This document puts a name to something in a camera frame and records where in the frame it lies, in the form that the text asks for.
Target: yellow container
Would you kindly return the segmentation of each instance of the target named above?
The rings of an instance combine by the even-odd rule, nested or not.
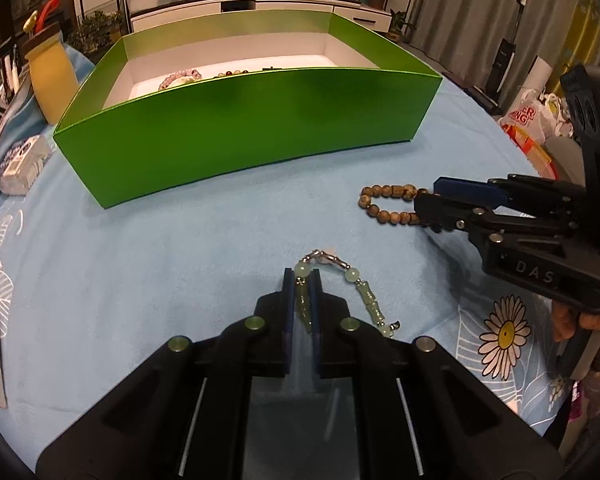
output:
[[[60,41],[57,23],[24,44],[33,93],[49,124],[58,124],[78,91],[78,79]]]

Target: gray curtain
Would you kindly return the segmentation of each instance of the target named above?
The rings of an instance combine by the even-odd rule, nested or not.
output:
[[[536,56],[555,65],[578,0],[528,0],[516,57],[502,88],[506,108]],[[516,0],[423,0],[411,44],[450,72],[481,88],[502,38],[510,39]]]

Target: red spoon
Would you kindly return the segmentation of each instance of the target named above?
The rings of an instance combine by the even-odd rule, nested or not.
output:
[[[42,8],[42,12],[40,12],[38,21],[36,22],[36,34],[39,33],[43,28],[45,28],[46,17],[54,10],[56,10],[58,8],[58,5],[60,5],[60,0],[49,0],[45,4],[45,6]]]

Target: screw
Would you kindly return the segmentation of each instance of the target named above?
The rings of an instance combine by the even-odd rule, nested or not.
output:
[[[436,349],[436,341],[429,336],[422,336],[416,339],[416,347],[421,352],[433,352]]]
[[[183,335],[176,335],[167,341],[167,346],[172,352],[182,352],[189,346],[189,339]]]
[[[260,330],[266,325],[266,322],[260,316],[249,316],[244,320],[244,325],[249,330]]]
[[[360,328],[360,322],[355,317],[346,317],[340,321],[340,328],[347,332],[355,332]]]

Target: cabinet drawer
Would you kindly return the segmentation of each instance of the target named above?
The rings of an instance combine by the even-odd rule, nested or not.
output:
[[[174,9],[164,9],[158,12],[152,12],[145,16],[138,16],[131,19],[131,27],[134,32],[146,30],[148,28],[164,25],[165,23],[179,22],[187,18],[197,16],[208,16],[209,14],[220,14],[220,2],[208,4],[198,4],[187,7],[176,7]]]
[[[391,23],[391,16],[388,14],[371,12],[369,10],[334,7],[333,13],[378,32],[387,32]]]
[[[256,10],[269,9],[322,10],[323,12],[333,12],[332,5],[310,4],[308,2],[256,2]]]

